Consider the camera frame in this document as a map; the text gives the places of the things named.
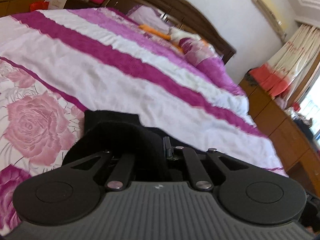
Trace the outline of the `lilac flat pillow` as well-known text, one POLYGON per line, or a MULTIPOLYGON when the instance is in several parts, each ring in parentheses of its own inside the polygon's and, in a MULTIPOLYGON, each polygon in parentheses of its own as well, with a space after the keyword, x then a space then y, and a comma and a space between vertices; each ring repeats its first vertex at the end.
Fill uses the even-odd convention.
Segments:
POLYGON ((168 34, 171 27, 171 25, 165 23, 165 20, 163 20, 165 16, 163 11, 146 5, 139 4, 134 6, 126 16, 139 25, 148 25, 164 34, 168 34))

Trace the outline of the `dark wooden nightstand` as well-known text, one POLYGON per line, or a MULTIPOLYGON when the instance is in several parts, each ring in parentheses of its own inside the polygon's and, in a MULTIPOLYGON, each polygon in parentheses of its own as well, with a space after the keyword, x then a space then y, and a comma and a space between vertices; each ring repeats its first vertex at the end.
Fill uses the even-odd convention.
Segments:
POLYGON ((90 2, 89 0, 66 0, 64 9, 87 9, 98 8, 100 5, 90 2))

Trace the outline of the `white orange plush goose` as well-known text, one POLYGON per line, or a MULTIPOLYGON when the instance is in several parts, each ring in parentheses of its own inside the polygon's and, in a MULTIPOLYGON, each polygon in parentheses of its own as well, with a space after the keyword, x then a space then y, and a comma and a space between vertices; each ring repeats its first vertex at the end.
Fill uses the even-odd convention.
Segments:
POLYGON ((181 40, 186 38, 191 38, 195 41, 201 41, 206 47, 210 47, 210 44, 206 40, 202 39, 201 36, 183 31, 181 29, 177 29, 175 27, 170 27, 168 34, 164 34, 146 24, 139 25, 139 28, 143 31, 146 31, 147 33, 151 33, 171 42, 180 52, 183 52, 180 46, 182 44, 181 40))

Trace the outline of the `orange white curtain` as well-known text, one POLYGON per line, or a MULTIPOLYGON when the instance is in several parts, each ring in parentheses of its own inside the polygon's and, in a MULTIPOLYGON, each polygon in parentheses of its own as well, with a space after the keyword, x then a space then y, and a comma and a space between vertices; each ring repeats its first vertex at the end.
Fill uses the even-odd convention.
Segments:
POLYGON ((302 24, 293 36, 262 66, 249 75, 283 107, 304 79, 319 53, 319 28, 302 24))

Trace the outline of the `dark wooden headboard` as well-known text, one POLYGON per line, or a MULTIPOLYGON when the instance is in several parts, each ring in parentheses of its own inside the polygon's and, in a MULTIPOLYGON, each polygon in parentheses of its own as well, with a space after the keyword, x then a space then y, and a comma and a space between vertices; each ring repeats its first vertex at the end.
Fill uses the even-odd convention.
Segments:
POLYGON ((219 34, 206 16, 186 0, 105 0, 103 6, 111 6, 127 13, 135 3, 159 9, 168 19, 177 22, 179 27, 187 27, 202 36, 223 55, 224 63, 236 53, 236 49, 219 34))

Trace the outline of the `black knit cardigan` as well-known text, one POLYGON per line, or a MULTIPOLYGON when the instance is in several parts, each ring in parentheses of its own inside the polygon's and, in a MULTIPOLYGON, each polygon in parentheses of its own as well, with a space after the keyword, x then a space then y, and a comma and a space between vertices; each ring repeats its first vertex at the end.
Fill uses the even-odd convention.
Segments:
POLYGON ((146 127, 139 116, 112 111, 85 111, 84 134, 67 152, 62 166, 78 162, 78 169, 88 170, 93 164, 94 155, 104 157, 105 161, 94 175, 95 181, 107 181, 114 155, 128 155, 134 159, 130 181, 176 182, 190 180, 183 160, 167 160, 163 150, 163 138, 169 137, 171 145, 192 148, 200 158, 206 172, 211 175, 212 166, 206 154, 165 131, 146 127))

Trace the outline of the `pink floral pillow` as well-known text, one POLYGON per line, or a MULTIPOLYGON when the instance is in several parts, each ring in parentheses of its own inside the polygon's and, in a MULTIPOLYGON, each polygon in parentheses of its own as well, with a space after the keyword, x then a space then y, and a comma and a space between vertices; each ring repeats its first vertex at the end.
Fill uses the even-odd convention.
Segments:
POLYGON ((233 95, 245 96, 244 91, 228 76, 225 64, 214 48, 203 40, 182 38, 179 41, 186 60, 217 87, 233 95))

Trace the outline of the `pink floral bed quilt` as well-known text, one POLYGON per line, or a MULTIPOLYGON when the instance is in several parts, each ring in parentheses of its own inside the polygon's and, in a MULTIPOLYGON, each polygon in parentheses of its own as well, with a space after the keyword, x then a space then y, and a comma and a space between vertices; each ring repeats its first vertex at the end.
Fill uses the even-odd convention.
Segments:
POLYGON ((61 166, 86 110, 139 116, 199 150, 284 175, 247 96, 212 81, 171 42, 114 9, 38 10, 1 18, 1 234, 20 220, 17 185, 61 166))

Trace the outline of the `low wooden side cabinet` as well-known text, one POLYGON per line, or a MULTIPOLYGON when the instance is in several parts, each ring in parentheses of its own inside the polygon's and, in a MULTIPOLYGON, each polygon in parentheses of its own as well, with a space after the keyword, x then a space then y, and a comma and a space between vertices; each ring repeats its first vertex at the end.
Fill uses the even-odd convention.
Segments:
POLYGON ((239 86, 249 100, 249 115, 272 141, 285 172, 319 196, 319 154, 293 120, 248 75, 239 86))

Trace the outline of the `wall air conditioner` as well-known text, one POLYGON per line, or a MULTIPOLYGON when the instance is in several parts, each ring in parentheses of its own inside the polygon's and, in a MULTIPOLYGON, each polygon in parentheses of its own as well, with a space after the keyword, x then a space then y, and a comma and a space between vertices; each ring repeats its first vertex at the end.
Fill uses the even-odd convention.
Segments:
POLYGON ((287 37, 287 23, 278 7, 272 0, 252 0, 252 2, 267 19, 281 42, 285 43, 285 39, 287 37))

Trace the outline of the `red plastic stool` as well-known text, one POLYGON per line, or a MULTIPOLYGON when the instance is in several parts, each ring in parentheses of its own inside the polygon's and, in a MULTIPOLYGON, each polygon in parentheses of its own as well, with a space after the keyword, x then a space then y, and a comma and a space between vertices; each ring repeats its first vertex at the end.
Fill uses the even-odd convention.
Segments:
POLYGON ((34 2, 29 5, 29 11, 33 12, 36 10, 47 10, 49 7, 49 2, 34 2))

